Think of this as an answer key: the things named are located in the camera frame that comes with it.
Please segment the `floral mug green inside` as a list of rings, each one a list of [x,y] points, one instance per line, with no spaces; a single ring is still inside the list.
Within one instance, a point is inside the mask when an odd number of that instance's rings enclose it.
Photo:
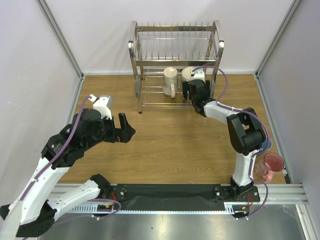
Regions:
[[[196,79],[195,76],[192,75],[194,69],[195,68],[192,66],[188,66],[188,67],[184,68],[181,71],[181,80],[183,82],[190,82],[192,80],[195,80]]]

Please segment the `beige mug blue red print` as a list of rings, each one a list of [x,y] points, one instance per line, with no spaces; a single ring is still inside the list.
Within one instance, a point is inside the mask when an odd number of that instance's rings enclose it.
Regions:
[[[171,98],[176,97],[178,89],[178,70],[174,67],[167,67],[163,71],[163,93]]]

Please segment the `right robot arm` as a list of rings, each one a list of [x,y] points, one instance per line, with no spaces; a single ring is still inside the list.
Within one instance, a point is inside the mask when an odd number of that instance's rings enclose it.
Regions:
[[[254,187],[256,156],[266,140],[263,122],[253,108],[234,108],[210,97],[208,81],[182,82],[182,95],[188,97],[199,115],[227,125],[230,143],[236,152],[235,170],[230,178],[229,197],[242,201]]]

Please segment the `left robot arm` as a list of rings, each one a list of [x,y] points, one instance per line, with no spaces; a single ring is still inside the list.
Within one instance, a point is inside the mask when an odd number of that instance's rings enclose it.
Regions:
[[[135,134],[125,113],[114,118],[102,110],[85,108],[53,135],[45,144],[38,165],[17,199],[0,208],[4,221],[0,231],[2,240],[36,238],[47,232],[66,212],[89,200],[105,200],[110,194],[110,183],[95,174],[78,188],[50,198],[60,178],[67,173],[85,152],[99,143],[127,143]]]

